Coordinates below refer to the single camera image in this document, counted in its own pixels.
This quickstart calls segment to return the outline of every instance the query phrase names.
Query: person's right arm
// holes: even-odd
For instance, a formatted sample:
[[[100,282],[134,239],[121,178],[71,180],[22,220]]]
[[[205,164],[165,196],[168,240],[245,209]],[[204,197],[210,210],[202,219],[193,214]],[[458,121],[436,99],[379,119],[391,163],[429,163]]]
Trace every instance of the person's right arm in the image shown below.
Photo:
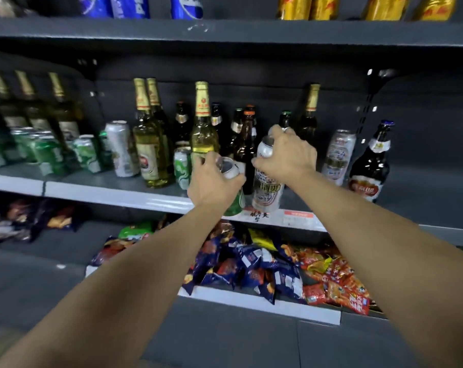
[[[463,252],[315,172],[316,150],[275,125],[254,166],[296,192],[370,295],[432,366],[463,366]]]

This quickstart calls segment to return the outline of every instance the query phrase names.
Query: person's left hand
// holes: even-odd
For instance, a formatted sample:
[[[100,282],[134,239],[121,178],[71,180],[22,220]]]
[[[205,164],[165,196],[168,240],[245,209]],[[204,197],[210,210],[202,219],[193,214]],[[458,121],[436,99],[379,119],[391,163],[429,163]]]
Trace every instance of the person's left hand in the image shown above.
[[[204,164],[200,157],[193,160],[191,184],[187,195],[194,206],[214,205],[222,208],[224,212],[245,183],[245,176],[239,174],[235,178],[226,179],[216,166],[219,156],[216,152],[210,151],[206,154]]]

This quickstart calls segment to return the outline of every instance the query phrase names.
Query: blue can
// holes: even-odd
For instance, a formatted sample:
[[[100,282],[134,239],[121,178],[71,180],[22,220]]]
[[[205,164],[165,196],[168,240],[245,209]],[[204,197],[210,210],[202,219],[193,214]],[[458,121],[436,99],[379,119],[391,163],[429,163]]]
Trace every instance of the blue can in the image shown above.
[[[148,0],[111,0],[114,18],[149,19]]]
[[[80,0],[82,14],[89,18],[112,18],[110,0]]]
[[[172,19],[203,19],[201,0],[171,0]]]

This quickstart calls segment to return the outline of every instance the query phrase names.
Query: gold can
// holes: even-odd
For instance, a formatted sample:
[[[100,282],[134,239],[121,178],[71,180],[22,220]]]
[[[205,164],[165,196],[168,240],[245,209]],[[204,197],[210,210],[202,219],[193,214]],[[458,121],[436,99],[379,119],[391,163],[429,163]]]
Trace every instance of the gold can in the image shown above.
[[[277,18],[281,20],[308,20],[312,0],[279,0]]]
[[[310,11],[310,20],[337,19],[339,0],[314,0]]]
[[[448,20],[453,14],[456,0],[421,0],[413,20]]]
[[[364,20],[400,20],[409,0],[368,0]]]

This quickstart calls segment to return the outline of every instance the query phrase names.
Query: forearm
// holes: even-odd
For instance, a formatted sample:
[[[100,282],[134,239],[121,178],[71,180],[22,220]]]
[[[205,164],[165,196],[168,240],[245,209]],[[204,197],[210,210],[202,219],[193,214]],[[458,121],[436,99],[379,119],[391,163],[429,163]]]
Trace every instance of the forearm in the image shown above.
[[[135,363],[224,210],[220,206],[194,208],[118,254],[77,285],[7,353],[0,366],[39,368],[60,361],[76,366]],[[26,362],[25,355],[31,361]]]
[[[426,357],[446,364],[447,348],[462,359],[463,252],[319,173],[292,188],[404,336]]]

